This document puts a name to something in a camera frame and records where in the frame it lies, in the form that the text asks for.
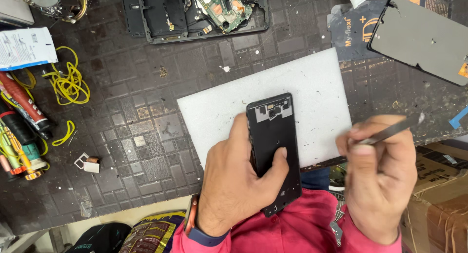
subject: green circuit board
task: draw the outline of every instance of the green circuit board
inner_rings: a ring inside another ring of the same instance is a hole
[[[216,25],[226,33],[236,29],[252,14],[252,7],[242,0],[198,0]]]

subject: watch strap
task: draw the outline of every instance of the watch strap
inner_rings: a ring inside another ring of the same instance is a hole
[[[221,242],[224,241],[224,239],[227,237],[227,234],[229,233],[230,230],[228,230],[224,235],[220,237],[212,237],[210,235],[205,234],[203,231],[200,229],[193,227],[190,230],[189,238],[198,244],[204,245],[204,246],[216,246],[221,244]]]

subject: pink shirt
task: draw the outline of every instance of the pink shirt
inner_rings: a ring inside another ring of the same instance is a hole
[[[219,245],[207,247],[187,238],[183,225],[174,233],[173,253],[401,253],[401,235],[391,245],[371,241],[354,226],[345,210],[338,225],[343,231],[341,247],[336,244],[330,222],[335,220],[337,200],[324,190],[303,189],[302,196],[276,215],[259,212],[239,222]]]

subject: sim card tray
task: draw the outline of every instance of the sim card tray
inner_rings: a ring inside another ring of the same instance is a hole
[[[83,169],[85,165],[86,159],[89,158],[89,155],[87,155],[85,152],[74,162],[76,166],[78,166],[79,169]]]

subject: workbench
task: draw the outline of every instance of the workbench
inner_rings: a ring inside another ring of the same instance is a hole
[[[0,174],[0,213],[19,235],[87,219],[81,207],[96,217],[198,192],[203,170],[176,99],[330,48],[327,14],[346,3],[269,0],[272,23],[263,33],[149,45],[128,35],[121,0],[91,0],[82,20],[50,29],[55,47],[78,54],[90,102],[59,105],[49,81],[40,77],[50,66],[30,68],[38,80],[31,91],[36,104],[58,125],[54,140],[65,135],[67,120],[78,132],[70,145],[52,147],[48,141],[50,169],[44,176],[7,183]],[[468,0],[453,4],[452,20],[468,26]],[[54,23],[33,14],[37,27]],[[256,13],[247,27],[262,23]],[[58,56],[73,62],[65,51]],[[457,130],[448,122],[468,105],[466,87],[386,57],[341,62],[340,68],[353,123],[424,111],[426,121],[413,132],[416,145],[467,133],[468,117]],[[73,165],[83,152],[101,158],[99,174]]]

